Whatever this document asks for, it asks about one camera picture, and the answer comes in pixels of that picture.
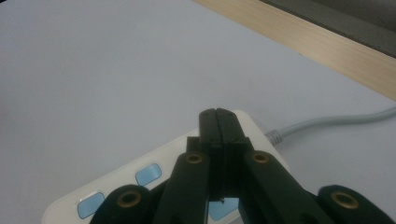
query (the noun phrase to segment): light blue button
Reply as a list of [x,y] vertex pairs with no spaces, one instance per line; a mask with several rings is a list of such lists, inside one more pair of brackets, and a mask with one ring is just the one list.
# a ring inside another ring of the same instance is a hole
[[239,199],[237,198],[225,198],[224,202],[210,202],[209,215],[213,220],[219,221],[237,209],[238,204]]
[[81,203],[78,204],[78,216],[81,219],[84,219],[96,212],[100,205],[105,200],[105,196],[103,193],[95,193],[91,197],[85,199]]
[[140,186],[146,186],[152,181],[160,178],[163,173],[158,164],[151,164],[150,166],[140,170],[136,173],[136,181]]

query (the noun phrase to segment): bolt hole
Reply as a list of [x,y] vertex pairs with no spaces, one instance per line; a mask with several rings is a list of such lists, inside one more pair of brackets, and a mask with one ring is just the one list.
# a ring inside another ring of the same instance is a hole
[[117,204],[119,207],[128,208],[140,203],[142,196],[137,191],[127,191],[119,196]]
[[262,154],[254,154],[253,155],[253,160],[259,163],[266,163],[268,162],[270,159],[268,158],[268,156],[266,155],[262,155]]
[[333,192],[332,200],[347,209],[355,209],[359,207],[359,203],[354,197],[341,191]]
[[187,161],[189,163],[200,163],[202,161],[202,156],[197,155],[197,154],[192,154],[190,156],[187,157]]

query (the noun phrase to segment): screw hole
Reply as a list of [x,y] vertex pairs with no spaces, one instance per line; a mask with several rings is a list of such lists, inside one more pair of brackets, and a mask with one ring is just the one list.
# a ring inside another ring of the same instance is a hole
[[119,196],[117,204],[119,207],[128,208],[140,203],[142,196],[137,191],[127,191]]
[[259,154],[259,153],[255,153],[255,154],[253,155],[253,160],[256,161],[256,162],[259,162],[259,163],[266,163],[266,162],[268,162],[270,159],[269,159],[268,156],[266,156],[266,155],[262,155],[262,154]]
[[347,193],[336,191],[332,193],[332,200],[338,205],[347,209],[356,209],[359,207],[358,201]]
[[203,160],[202,156],[198,154],[192,154],[187,157],[187,162],[189,163],[200,163]]

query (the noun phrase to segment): white table surface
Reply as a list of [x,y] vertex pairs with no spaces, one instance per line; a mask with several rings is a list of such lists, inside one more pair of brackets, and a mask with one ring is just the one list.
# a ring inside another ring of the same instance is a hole
[[[210,107],[269,131],[395,105],[191,1],[8,0],[0,223],[41,223],[53,201],[196,128]],[[395,134],[389,119],[297,133],[277,149],[306,189],[355,189],[396,220]]]

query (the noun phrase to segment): wooden edge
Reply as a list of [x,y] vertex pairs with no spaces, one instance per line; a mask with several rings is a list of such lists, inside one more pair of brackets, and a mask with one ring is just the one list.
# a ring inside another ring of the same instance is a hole
[[396,101],[396,59],[259,0],[193,0]]

